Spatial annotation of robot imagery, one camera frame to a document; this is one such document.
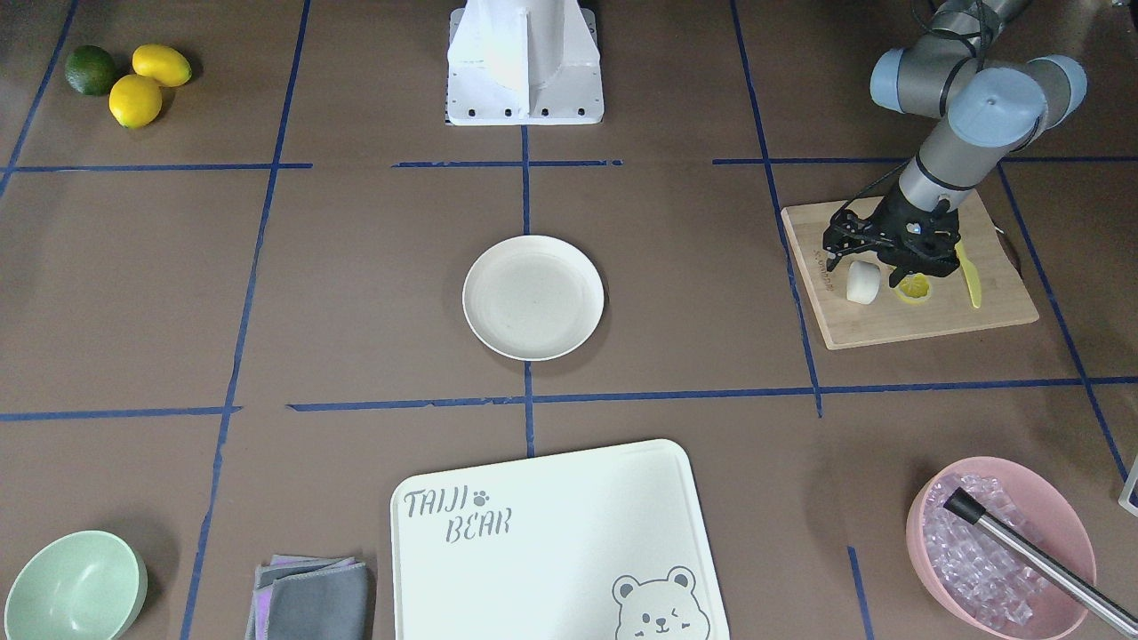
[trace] yellow plastic knife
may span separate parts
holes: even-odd
[[[956,257],[959,259],[960,269],[964,270],[964,282],[968,286],[968,297],[972,298],[972,309],[980,309],[980,271],[964,252],[964,240],[956,243]]]

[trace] mint green bowl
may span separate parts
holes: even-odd
[[[114,640],[146,599],[146,565],[118,536],[81,531],[48,544],[8,592],[8,640]]]

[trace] black cable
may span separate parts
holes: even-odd
[[[973,38],[982,35],[980,31],[973,33],[953,33],[950,31],[937,31],[929,23],[924,22],[921,14],[917,13],[917,0],[909,0],[909,13],[913,15],[913,19],[921,25],[921,28],[929,35],[940,38],[942,40],[956,40],[958,42],[967,42]]]
[[[916,22],[921,30],[926,34],[934,38],[940,38],[941,40],[955,40],[957,42],[963,42],[972,51],[972,56],[976,59],[976,71],[984,68],[984,61],[988,58],[988,48],[991,46],[992,41],[996,39],[995,28],[988,25],[988,13],[987,6],[983,0],[974,0],[974,2],[965,11],[966,15],[975,18],[976,23],[980,25],[980,31],[974,31],[972,33],[953,33],[950,31],[935,30],[926,23],[917,10],[917,0],[909,0],[909,14],[913,16],[913,20]],[[973,47],[971,40],[973,38],[980,39],[980,44]]]
[[[887,174],[882,175],[881,178],[874,180],[873,182],[871,182],[869,184],[867,184],[864,189],[861,189],[860,191],[858,191],[856,196],[853,196],[852,198],[846,200],[846,204],[843,204],[842,206],[838,207],[838,211],[841,211],[841,210],[850,206],[850,204],[853,200],[856,200],[858,198],[861,198],[861,197],[865,197],[865,195],[868,194],[869,191],[872,191],[874,187],[876,187],[877,184],[881,184],[885,180],[889,180],[890,177],[892,177],[894,173],[897,173],[898,171],[905,169],[905,165],[907,165],[907,164],[909,164],[909,161],[905,161],[901,164],[894,166],[893,169],[890,169],[889,173],[887,173]]]

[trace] folded towel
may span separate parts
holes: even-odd
[[[355,558],[273,556],[257,567],[246,640],[362,640],[368,567]]]

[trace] yellow lemon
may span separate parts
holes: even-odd
[[[932,293],[932,282],[924,273],[909,273],[897,284],[897,297],[909,304],[921,304],[929,300]]]
[[[141,75],[124,75],[110,88],[110,113],[126,129],[146,126],[162,110],[158,83]]]
[[[143,44],[131,57],[134,73],[155,79],[163,87],[181,87],[190,81],[185,56],[165,44]]]

